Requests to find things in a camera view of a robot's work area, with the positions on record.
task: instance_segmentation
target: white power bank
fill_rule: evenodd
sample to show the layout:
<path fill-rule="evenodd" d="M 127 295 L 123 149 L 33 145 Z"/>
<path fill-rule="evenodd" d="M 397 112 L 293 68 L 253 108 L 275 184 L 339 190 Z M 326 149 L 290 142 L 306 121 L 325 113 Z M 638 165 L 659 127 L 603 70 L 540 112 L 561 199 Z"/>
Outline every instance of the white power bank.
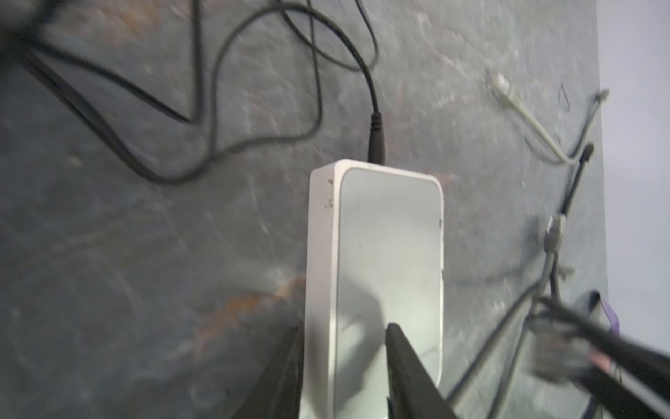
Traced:
<path fill-rule="evenodd" d="M 443 207 L 433 176 L 353 160 L 312 172 L 301 417 L 387 417 L 390 322 L 439 382 Z"/>

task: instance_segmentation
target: white wall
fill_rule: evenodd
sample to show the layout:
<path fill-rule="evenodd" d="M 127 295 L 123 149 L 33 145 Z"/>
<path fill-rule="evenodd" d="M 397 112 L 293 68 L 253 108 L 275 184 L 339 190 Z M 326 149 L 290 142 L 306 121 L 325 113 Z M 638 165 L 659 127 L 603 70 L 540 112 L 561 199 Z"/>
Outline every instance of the white wall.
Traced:
<path fill-rule="evenodd" d="M 670 352 L 670 0 L 598 0 L 610 301 Z"/>

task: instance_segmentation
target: gray marble surface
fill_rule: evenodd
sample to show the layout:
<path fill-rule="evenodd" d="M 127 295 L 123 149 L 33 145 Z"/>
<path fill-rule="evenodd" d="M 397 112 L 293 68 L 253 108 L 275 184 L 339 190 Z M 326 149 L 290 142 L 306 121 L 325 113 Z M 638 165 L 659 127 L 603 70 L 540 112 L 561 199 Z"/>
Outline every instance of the gray marble surface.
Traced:
<path fill-rule="evenodd" d="M 444 380 L 456 382 L 541 268 L 538 219 L 569 170 L 487 91 L 503 71 L 568 148 L 598 89 L 595 0 L 365 0 L 379 37 L 373 76 L 387 163 L 437 176 L 445 193 Z M 211 62 L 264 3 L 203 0 Z M 316 0 L 370 57 L 351 0 Z M 45 36 L 113 68 L 179 109 L 190 102 L 186 0 L 74 0 Z M 346 58 L 336 40 L 320 45 Z M 95 77 L 54 64 L 158 170 L 187 166 L 204 130 L 166 119 Z M 322 62 L 325 120 L 309 141 L 222 161 L 192 184 L 136 177 L 18 67 L 0 78 L 0 409 L 6 418 L 231 415 L 283 331 L 302 321 L 310 172 L 364 158 L 369 96 L 360 74 Z M 308 50 L 278 17 L 245 32 L 218 81 L 220 147 L 298 133 L 314 118 Z M 570 300 L 606 287 L 600 123 L 562 259 Z M 512 333 L 458 413 L 481 418 Z M 584 397 L 523 372 L 508 417 L 573 418 Z"/>

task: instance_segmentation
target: black cable tip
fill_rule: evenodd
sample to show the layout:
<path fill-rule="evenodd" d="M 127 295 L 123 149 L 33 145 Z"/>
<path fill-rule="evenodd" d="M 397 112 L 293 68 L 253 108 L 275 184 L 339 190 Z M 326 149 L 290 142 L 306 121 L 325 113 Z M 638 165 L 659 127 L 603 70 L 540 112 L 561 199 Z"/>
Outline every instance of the black cable tip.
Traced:
<path fill-rule="evenodd" d="M 384 127 L 381 113 L 375 112 L 370 122 L 370 141 L 368 142 L 368 163 L 384 165 L 386 151 L 384 144 Z"/>
<path fill-rule="evenodd" d="M 582 153 L 582 158 L 580 158 L 581 163 L 588 162 L 593 156 L 593 152 L 596 148 L 593 146 L 593 143 L 586 144 L 584 147 L 584 152 Z"/>

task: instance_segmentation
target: white cable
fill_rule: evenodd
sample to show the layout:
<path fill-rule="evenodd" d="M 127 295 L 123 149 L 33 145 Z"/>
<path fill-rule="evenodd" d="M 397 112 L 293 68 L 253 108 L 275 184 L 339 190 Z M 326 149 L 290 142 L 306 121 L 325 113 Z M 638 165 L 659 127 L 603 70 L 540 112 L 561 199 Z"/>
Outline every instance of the white cable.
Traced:
<path fill-rule="evenodd" d="M 584 123 L 584 128 L 582 129 L 582 134 L 580 135 L 577 149 L 572 154 L 572 156 L 567 156 L 558 146 L 558 144 L 556 144 L 553 138 L 551 138 L 551 135 L 542 126 L 542 124 L 540 124 L 537 118 L 535 118 L 530 110 L 528 110 L 528 108 L 523 104 L 519 92 L 517 92 L 516 88 L 501 72 L 488 72 L 488 79 L 489 87 L 496 95 L 498 100 L 502 104 L 514 108 L 514 110 L 516 110 L 519 115 L 521 115 L 521 117 L 535 130 L 535 132 L 537 132 L 540 138 L 554 152 L 556 157 L 561 160 L 562 164 L 578 164 L 580 162 L 580 157 L 582 156 L 582 152 L 586 147 L 586 137 L 591 130 L 591 125 L 593 124 L 593 120 L 600 110 L 600 106 L 610 94 L 609 90 L 602 90 L 596 94 L 596 100 L 590 109 L 588 116 L 586 117 L 586 122 Z"/>

